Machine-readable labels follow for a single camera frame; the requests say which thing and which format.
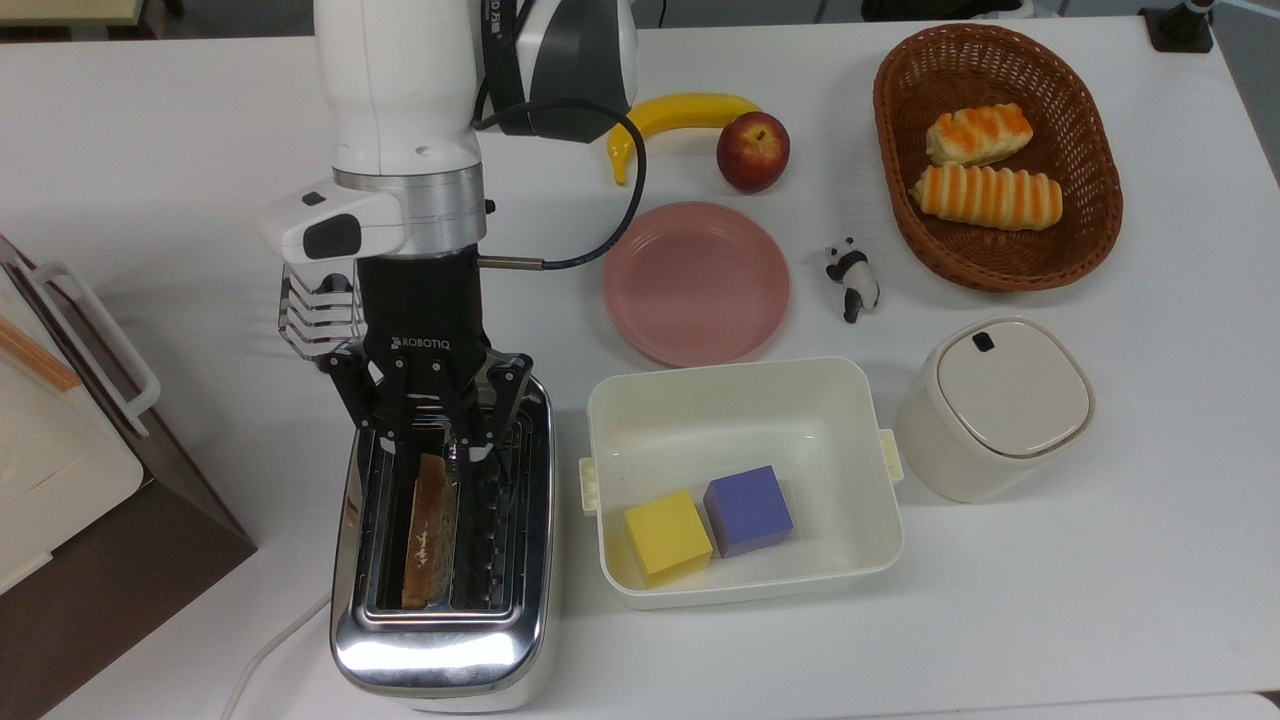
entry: panda figurine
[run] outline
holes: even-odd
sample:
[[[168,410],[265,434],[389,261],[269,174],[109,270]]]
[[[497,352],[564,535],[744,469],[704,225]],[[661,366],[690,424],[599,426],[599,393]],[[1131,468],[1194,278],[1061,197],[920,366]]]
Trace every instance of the panda figurine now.
[[[872,277],[867,254],[854,250],[854,238],[827,249],[827,277],[845,286],[846,323],[856,323],[864,307],[879,305],[879,283]]]

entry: purple cube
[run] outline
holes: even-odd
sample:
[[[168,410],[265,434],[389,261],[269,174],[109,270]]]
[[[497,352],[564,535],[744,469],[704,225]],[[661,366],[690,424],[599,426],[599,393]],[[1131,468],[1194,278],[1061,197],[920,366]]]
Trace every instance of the purple cube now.
[[[772,465],[712,480],[703,507],[721,557],[777,544],[791,534],[791,514]]]

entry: white plastic container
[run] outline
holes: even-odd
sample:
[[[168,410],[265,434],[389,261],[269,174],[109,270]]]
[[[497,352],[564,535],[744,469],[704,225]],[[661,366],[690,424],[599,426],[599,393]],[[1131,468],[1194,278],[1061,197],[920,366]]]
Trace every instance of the white plastic container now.
[[[134,378],[141,375],[137,366],[145,369],[143,389],[132,401],[124,401],[120,391],[100,380],[119,402],[118,411],[137,423],[159,396],[159,382],[97,297],[70,270],[49,264],[27,273],[37,288],[52,278],[72,282],[69,288],[78,300],[100,313],[95,319],[106,333],[104,342],[113,350],[127,348],[118,350],[120,357],[136,359],[131,366]],[[65,363],[52,336],[4,273],[0,315]],[[73,331],[68,337],[79,343]],[[59,392],[12,357],[0,356],[0,594],[52,560],[54,550],[128,498],[142,479],[142,465],[84,386]]]
[[[876,421],[867,375],[841,357],[687,368],[602,382],[588,404],[591,459],[582,510],[595,515],[600,568],[639,610],[842,587],[902,552],[891,430]],[[772,465],[795,530],[781,544],[649,589],[623,512],[687,489],[701,507],[721,477]]]
[[[1032,320],[1001,316],[929,354],[893,430],[924,484],[980,502],[1074,447],[1094,413],[1093,384],[1066,347]]]

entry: apple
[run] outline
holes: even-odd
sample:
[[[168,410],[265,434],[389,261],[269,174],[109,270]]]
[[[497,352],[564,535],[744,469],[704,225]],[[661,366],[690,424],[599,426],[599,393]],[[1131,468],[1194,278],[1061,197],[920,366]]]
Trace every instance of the apple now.
[[[791,137],[768,113],[744,113],[724,126],[716,143],[716,164],[730,184],[741,192],[760,192],[787,169]]]

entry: white canister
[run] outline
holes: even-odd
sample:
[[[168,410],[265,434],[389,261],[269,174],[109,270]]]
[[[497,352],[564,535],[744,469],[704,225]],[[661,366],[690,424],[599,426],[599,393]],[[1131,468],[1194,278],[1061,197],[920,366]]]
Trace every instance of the white canister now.
[[[1066,347],[1032,320],[1001,316],[929,354],[893,432],[929,488],[979,502],[1066,452],[1094,413],[1093,384]]]

